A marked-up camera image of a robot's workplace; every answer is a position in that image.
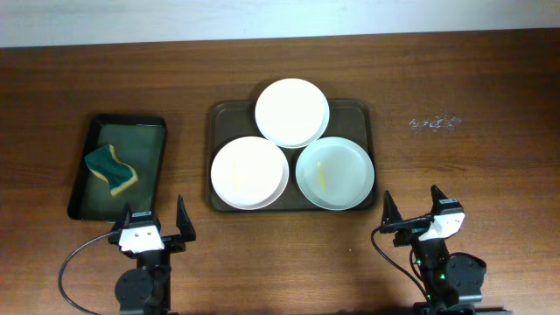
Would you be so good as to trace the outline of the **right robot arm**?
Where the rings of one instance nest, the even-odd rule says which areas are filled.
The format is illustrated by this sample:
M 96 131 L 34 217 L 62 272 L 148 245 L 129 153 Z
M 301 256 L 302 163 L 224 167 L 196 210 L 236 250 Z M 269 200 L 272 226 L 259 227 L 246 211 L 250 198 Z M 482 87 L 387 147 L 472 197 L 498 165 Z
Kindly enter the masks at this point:
M 464 208 L 436 185 L 430 193 L 430 212 L 407 220 L 400 215 L 390 192 L 384 193 L 381 225 L 373 233 L 392 234 L 396 248 L 410 246 L 409 264 L 413 271 L 409 273 L 386 254 L 381 256 L 423 294 L 424 301 L 412 306 L 414 314 L 474 314 L 473 305 L 482 300 L 487 265 L 476 256 L 448 251 L 445 241 L 460 230 Z

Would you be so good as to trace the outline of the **brown serving tray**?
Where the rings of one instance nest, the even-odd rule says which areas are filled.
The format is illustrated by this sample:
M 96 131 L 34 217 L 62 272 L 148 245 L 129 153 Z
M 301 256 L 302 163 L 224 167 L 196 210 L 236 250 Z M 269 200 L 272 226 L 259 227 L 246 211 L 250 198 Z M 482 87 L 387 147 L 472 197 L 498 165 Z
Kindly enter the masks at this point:
M 375 158 L 368 107 L 361 101 L 330 99 L 330 120 L 324 137 L 344 137 L 358 144 L 371 159 Z M 259 137 L 255 120 L 254 101 L 225 101 L 213 106 L 207 117 L 205 199 L 207 205 L 219 213 L 238 213 L 240 210 L 228 205 L 215 192 L 211 183 L 211 165 L 215 155 L 227 143 L 239 137 Z M 289 181 L 282 195 L 261 213 L 313 212 L 321 208 L 312 204 L 300 191 L 296 181 L 295 167 L 301 149 L 283 149 L 290 167 Z

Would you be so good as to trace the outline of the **green and yellow sponge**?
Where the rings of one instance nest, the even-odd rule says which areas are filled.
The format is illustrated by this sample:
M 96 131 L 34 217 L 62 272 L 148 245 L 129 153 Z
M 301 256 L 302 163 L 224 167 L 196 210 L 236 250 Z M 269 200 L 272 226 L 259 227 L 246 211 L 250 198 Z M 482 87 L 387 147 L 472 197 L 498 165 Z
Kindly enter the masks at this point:
M 108 184 L 109 193 L 115 197 L 138 181 L 137 171 L 116 155 L 115 146 L 107 144 L 84 157 L 87 168 Z

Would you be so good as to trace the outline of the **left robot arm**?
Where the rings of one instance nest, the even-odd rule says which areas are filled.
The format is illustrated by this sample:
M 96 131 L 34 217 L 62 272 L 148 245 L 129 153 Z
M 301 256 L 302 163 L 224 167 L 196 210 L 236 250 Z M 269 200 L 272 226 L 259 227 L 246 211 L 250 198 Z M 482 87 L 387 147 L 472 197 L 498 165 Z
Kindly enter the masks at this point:
M 121 314 L 163 315 L 171 308 L 171 255 L 186 250 L 196 240 L 184 199 L 177 201 L 177 234 L 162 236 L 161 224 L 152 211 L 134 213 L 125 205 L 111 228 L 108 242 L 136 261 L 136 267 L 124 272 L 115 284 L 115 298 Z

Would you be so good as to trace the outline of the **black rectangular water tray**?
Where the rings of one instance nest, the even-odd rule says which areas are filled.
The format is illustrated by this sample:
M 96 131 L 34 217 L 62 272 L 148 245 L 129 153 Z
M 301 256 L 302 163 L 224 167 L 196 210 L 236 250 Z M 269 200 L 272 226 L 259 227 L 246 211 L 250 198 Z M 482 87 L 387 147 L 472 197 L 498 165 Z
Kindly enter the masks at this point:
M 167 128 L 159 116 L 99 114 L 89 124 L 78 170 L 67 206 L 69 218 L 78 221 L 113 222 L 128 205 L 132 213 L 154 210 Z M 115 147 L 117 157 L 132 166 L 138 181 L 113 196 L 109 185 L 87 167 L 84 157 L 106 145 Z

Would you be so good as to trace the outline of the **pale plate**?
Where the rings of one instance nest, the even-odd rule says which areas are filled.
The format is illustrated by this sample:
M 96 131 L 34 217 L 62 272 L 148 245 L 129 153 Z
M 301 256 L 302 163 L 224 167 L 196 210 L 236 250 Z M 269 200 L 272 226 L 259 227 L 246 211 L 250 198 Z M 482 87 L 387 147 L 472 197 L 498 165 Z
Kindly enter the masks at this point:
M 374 188 L 371 157 L 357 143 L 329 136 L 308 145 L 297 159 L 301 193 L 315 206 L 343 211 L 358 206 Z

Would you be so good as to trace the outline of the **white plate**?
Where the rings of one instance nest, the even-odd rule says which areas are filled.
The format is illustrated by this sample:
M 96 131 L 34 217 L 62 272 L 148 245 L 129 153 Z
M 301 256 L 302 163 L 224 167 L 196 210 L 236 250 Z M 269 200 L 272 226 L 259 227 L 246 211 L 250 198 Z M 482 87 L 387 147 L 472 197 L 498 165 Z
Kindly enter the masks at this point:
M 288 149 L 319 139 L 329 120 L 325 95 L 307 80 L 278 80 L 262 91 L 255 105 L 255 122 L 262 135 Z
M 225 144 L 210 169 L 218 197 L 241 210 L 272 204 L 283 194 L 289 176 L 287 157 L 276 144 L 259 136 L 243 136 Z

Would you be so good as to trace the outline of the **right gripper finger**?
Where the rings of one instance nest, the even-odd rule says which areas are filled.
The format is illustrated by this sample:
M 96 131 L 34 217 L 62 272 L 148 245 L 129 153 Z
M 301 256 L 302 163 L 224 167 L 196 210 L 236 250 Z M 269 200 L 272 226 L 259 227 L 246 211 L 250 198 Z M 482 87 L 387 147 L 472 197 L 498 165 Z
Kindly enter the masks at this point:
M 383 195 L 383 212 L 381 216 L 382 228 L 398 228 L 402 225 L 403 218 L 398 211 L 398 207 L 394 202 L 389 190 Z
M 442 193 L 442 191 L 436 186 L 432 185 L 430 188 L 431 198 L 432 198 L 432 214 L 440 214 L 445 208 L 445 205 L 441 203 L 442 200 L 446 200 L 447 197 Z

